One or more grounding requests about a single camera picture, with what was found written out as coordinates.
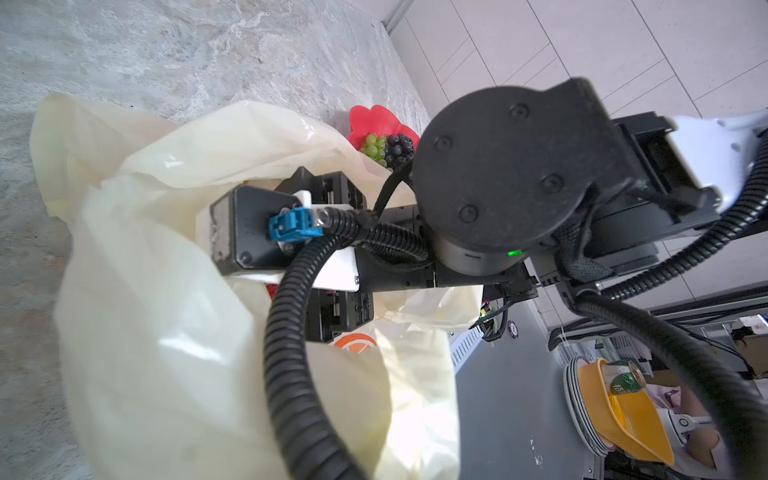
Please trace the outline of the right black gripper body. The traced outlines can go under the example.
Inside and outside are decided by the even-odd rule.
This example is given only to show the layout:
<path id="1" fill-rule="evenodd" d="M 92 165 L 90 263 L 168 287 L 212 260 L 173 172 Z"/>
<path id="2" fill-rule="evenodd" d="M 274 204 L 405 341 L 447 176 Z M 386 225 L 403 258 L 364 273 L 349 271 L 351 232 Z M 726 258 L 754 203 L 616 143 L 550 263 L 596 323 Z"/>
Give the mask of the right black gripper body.
<path id="1" fill-rule="evenodd" d="M 301 190 L 322 206 L 353 208 L 351 214 L 332 216 L 330 232 L 352 249 L 359 277 L 356 292 L 331 287 L 312 290 L 305 322 L 309 341 L 329 343 L 371 321 L 373 295 L 378 292 L 480 285 L 481 303 L 499 300 L 502 309 L 489 320 L 470 317 L 470 324 L 480 326 L 486 341 L 500 337 L 513 304 L 537 297 L 537 281 L 522 263 L 485 277 L 464 275 L 441 263 L 427 251 L 427 234 L 415 205 L 368 211 L 365 196 L 342 173 L 315 176 L 304 167 L 290 177 L 290 192 Z"/>

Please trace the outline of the green grape bunch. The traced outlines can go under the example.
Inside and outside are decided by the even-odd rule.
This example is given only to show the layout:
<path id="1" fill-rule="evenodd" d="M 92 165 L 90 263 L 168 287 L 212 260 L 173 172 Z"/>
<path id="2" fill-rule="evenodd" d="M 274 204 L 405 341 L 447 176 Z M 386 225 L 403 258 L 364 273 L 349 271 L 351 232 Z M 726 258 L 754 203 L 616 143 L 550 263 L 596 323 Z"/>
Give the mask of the green grape bunch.
<path id="1" fill-rule="evenodd" d="M 388 140 L 386 136 L 371 133 L 365 137 L 359 151 L 378 164 L 386 166 L 387 148 Z"/>

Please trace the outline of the cream plastic bag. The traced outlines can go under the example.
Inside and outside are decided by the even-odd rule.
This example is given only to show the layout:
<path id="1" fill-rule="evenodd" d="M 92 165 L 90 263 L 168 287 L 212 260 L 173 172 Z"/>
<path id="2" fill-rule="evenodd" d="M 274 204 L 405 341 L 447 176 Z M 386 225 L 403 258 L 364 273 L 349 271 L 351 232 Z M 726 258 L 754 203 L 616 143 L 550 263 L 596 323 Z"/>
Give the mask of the cream plastic bag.
<path id="1" fill-rule="evenodd" d="M 100 479 L 285 479 L 263 382 L 271 304 L 222 276 L 195 217 L 236 185 L 304 166 L 340 171 L 368 200 L 387 171 L 331 126 L 241 101 L 183 126 L 63 93 L 35 115 L 44 204 L 73 237 L 54 319 L 64 391 Z M 382 293 L 375 345 L 308 346 L 323 407 L 371 479 L 455 479 L 460 427 L 448 334 L 477 286 Z"/>

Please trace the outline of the dark grape bunch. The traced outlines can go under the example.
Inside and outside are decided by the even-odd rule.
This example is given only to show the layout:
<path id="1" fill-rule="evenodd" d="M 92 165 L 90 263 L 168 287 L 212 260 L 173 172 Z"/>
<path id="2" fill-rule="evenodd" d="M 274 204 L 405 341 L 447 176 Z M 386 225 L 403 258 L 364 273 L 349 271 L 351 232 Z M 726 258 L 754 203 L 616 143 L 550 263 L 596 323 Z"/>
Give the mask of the dark grape bunch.
<path id="1" fill-rule="evenodd" d="M 413 140 L 405 134 L 390 135 L 386 138 L 384 161 L 389 169 L 395 170 L 415 155 Z"/>

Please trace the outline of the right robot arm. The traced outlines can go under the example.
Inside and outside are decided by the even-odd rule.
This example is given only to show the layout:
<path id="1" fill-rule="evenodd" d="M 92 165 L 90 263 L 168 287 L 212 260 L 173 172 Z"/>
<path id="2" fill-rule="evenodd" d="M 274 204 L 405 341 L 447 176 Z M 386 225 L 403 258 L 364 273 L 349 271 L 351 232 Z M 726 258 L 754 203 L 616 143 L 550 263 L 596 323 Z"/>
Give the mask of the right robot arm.
<path id="1" fill-rule="evenodd" d="M 590 83 L 469 94 L 397 161 L 371 209 L 321 212 L 291 267 L 334 250 L 364 257 L 366 292 L 501 284 L 524 259 L 579 308 L 595 284 L 615 301 L 700 265 L 767 209 L 767 123 L 646 113 L 610 119 Z"/>

